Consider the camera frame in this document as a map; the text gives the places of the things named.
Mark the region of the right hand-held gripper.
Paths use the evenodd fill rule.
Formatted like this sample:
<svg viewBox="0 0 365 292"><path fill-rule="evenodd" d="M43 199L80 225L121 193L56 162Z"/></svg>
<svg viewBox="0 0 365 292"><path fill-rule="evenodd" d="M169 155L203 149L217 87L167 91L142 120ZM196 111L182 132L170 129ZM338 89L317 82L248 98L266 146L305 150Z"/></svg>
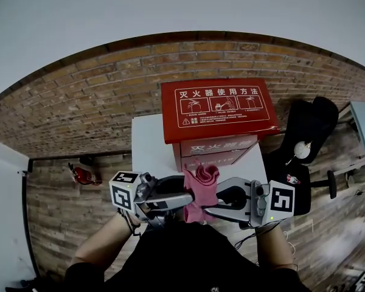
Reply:
<svg viewBox="0 0 365 292"><path fill-rule="evenodd" d="M248 199L250 208L225 204L205 207L203 211L215 218L234 223L248 223L259 228L286 220L294 215L294 187L271 180L262 184L257 180L232 177L217 184L216 196L221 200Z"/></svg>

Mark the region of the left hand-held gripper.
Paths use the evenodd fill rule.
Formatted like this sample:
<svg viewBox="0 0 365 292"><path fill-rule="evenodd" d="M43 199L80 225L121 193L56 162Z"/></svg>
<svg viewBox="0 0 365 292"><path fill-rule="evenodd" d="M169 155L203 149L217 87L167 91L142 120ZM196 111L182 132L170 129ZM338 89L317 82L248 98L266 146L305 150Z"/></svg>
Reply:
<svg viewBox="0 0 365 292"><path fill-rule="evenodd" d="M184 178L174 175L156 179L147 172L119 171L109 181L112 204L153 229L164 228L168 210L194 201L185 191Z"/></svg>

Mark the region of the pink cloth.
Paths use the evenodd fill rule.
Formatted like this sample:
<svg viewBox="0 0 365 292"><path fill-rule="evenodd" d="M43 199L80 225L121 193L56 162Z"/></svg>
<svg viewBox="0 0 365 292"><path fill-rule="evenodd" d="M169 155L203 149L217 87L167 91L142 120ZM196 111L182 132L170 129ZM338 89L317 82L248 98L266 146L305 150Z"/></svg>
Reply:
<svg viewBox="0 0 365 292"><path fill-rule="evenodd" d="M216 165L198 165L195 172L183 168L184 190L193 195L194 200L184 206L184 221L186 223L204 223L214 220L214 217L206 214L203 206L215 206L218 204L217 179L220 175Z"/></svg>

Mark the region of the red fire extinguisher box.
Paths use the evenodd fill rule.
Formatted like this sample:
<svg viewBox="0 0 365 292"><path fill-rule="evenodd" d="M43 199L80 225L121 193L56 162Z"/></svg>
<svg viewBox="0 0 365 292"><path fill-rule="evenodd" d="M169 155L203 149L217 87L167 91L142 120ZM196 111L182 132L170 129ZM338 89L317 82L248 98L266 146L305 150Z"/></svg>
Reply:
<svg viewBox="0 0 365 292"><path fill-rule="evenodd" d="M176 168L231 165L279 121L262 78L169 82L161 85L164 141Z"/></svg>

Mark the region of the person's right forearm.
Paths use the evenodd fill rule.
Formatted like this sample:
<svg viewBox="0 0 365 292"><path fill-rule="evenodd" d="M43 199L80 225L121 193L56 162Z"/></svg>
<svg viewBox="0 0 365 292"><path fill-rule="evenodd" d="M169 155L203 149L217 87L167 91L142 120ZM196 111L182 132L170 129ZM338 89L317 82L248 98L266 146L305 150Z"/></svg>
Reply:
<svg viewBox="0 0 365 292"><path fill-rule="evenodd" d="M296 270L291 247L279 223L256 228L258 263L261 268Z"/></svg>

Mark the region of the person's left forearm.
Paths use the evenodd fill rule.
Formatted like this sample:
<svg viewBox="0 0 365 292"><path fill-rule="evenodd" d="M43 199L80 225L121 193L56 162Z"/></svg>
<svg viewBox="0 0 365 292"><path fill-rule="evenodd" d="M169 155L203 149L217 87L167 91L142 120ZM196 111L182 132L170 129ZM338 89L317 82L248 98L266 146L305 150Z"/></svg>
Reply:
<svg viewBox="0 0 365 292"><path fill-rule="evenodd" d="M90 263L99 270L106 271L130 237L131 229L127 221L120 214L115 214L80 245L72 259L72 264Z"/></svg>

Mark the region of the red fire extinguisher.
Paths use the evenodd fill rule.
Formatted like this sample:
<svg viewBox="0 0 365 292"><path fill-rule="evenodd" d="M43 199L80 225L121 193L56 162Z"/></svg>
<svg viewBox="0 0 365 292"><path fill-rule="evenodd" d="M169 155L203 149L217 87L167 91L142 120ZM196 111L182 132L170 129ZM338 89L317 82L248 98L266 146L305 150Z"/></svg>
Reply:
<svg viewBox="0 0 365 292"><path fill-rule="evenodd" d="M101 185L102 178L99 174L92 173L92 172L90 172L88 170L85 170L81 167L74 167L74 165L71 164L70 162L68 163L68 167L69 167L69 169L72 173L74 181L76 181L77 183L79 183L83 186L88 186L88 185L98 186L98 185Z"/></svg>

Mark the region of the black left wrist band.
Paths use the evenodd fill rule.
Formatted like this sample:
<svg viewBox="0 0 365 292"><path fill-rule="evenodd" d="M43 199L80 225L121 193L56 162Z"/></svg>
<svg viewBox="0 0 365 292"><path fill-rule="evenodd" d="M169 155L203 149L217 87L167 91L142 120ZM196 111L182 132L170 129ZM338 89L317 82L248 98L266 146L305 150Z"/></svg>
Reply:
<svg viewBox="0 0 365 292"><path fill-rule="evenodd" d="M135 237L140 237L141 236L141 233L140 232L136 232L136 229L139 228L141 226L141 224L136 224L132 217L129 215L129 213L125 210L122 210L121 208L118 208L117 209L117 213L119 213L119 215L124 218L124 220L126 221L129 229L130 229L130 232L133 236Z"/></svg>

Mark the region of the person's dark shirt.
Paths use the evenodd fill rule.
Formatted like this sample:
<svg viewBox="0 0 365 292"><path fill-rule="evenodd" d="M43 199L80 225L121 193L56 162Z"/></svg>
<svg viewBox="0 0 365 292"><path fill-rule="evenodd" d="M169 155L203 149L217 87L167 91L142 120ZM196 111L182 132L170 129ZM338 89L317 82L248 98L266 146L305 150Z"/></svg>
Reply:
<svg viewBox="0 0 365 292"><path fill-rule="evenodd" d="M311 292L292 269L264 270L212 226L175 223L147 231L108 280L89 263L70 266L64 292Z"/></svg>

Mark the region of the white round ornament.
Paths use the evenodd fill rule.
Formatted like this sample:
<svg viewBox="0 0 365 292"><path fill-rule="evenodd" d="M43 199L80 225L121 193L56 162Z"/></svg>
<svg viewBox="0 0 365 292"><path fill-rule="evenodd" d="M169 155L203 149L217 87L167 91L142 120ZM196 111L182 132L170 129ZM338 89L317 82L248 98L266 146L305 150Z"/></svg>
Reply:
<svg viewBox="0 0 365 292"><path fill-rule="evenodd" d="M294 146L294 156L298 159L305 159L311 152L311 142L300 141Z"/></svg>

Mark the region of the black office chair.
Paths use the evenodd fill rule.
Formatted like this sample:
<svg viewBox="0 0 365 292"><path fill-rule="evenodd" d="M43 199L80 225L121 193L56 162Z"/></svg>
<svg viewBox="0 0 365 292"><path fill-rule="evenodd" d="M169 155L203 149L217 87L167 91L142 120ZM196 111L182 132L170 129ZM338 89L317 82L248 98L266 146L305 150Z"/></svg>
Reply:
<svg viewBox="0 0 365 292"><path fill-rule="evenodd" d="M317 157L324 142L338 123L337 106L325 97L316 97L314 101L296 100L291 104L287 128L280 147L263 155L268 180L287 184L295 188L294 215L309 213L311 209L311 190L315 187L328 187L331 199L336 198L337 185L334 173L329 170L327 178L312 182L307 164ZM294 146L300 142L311 142L311 152L305 159L294 158ZM301 181L298 185L287 182L287 174Z"/></svg>

